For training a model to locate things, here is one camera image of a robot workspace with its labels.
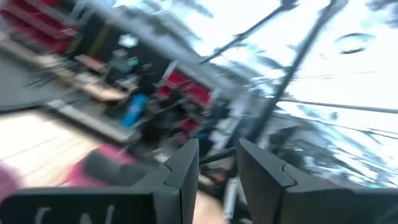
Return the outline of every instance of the wooden floor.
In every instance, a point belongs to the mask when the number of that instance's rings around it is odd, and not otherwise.
[[[0,158],[24,187],[62,184],[69,167],[101,144],[38,111],[0,116],[0,134]]]

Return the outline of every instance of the blue container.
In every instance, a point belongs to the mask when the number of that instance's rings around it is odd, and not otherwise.
[[[127,109],[126,115],[122,119],[121,125],[124,128],[130,128],[133,126],[144,109],[145,102],[147,101],[147,96],[144,94],[138,94],[132,97],[129,108]]]

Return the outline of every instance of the white lettering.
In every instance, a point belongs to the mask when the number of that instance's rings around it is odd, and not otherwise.
[[[35,224],[42,224],[45,213],[50,210],[49,207],[39,208],[35,216]]]
[[[90,215],[83,213],[80,217],[80,224],[92,224]]]
[[[49,211],[51,211],[50,207],[39,208],[35,215],[35,224],[42,224],[45,214]],[[104,224],[112,224],[113,212],[114,212],[114,206],[110,205],[108,207],[108,209],[106,210],[106,217],[105,217]],[[93,224],[90,214],[83,213],[80,216],[79,224]]]
[[[105,224],[112,224],[113,211],[114,211],[114,206],[113,205],[109,206],[108,210],[106,211]]]

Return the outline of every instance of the pink cushion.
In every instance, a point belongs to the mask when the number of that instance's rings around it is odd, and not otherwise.
[[[97,151],[102,153],[103,155],[107,156],[110,159],[114,159],[120,163],[133,163],[135,158],[130,156],[127,153],[121,153],[120,149],[116,148],[112,145],[102,145],[100,146]],[[67,185],[75,186],[75,187],[103,187],[106,186],[105,183],[85,175],[82,171],[83,164],[85,162],[85,158],[77,162],[73,165],[70,169],[67,178],[65,179],[65,183]]]
[[[20,188],[20,180],[12,169],[0,164],[0,202]]]

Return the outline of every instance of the black cable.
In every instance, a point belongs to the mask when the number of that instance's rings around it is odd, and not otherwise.
[[[370,106],[339,105],[339,104],[333,104],[333,103],[318,103],[318,102],[291,100],[291,99],[281,99],[280,102],[290,102],[290,103],[298,103],[298,104],[304,104],[304,105],[315,105],[315,106],[327,106],[327,107],[333,107],[333,108],[370,111],[370,112],[377,112],[377,113],[398,114],[398,110],[392,109],[392,108],[374,108],[374,107],[370,107]]]
[[[212,55],[205,57],[199,64],[203,64],[206,62],[209,62],[210,60],[213,60],[214,58],[220,56],[223,52],[228,50],[231,47],[234,47],[235,44],[241,42],[242,40],[246,39],[249,35],[251,35],[253,32],[255,32],[260,26],[264,25],[266,22],[280,14],[281,12],[284,11],[289,11],[293,9],[295,6],[281,6],[272,11],[269,15],[261,19],[258,23],[254,24],[252,27],[250,27],[248,30],[244,31],[241,34],[238,34],[235,39],[233,39],[231,42],[226,44],[224,47],[221,47],[217,49]]]

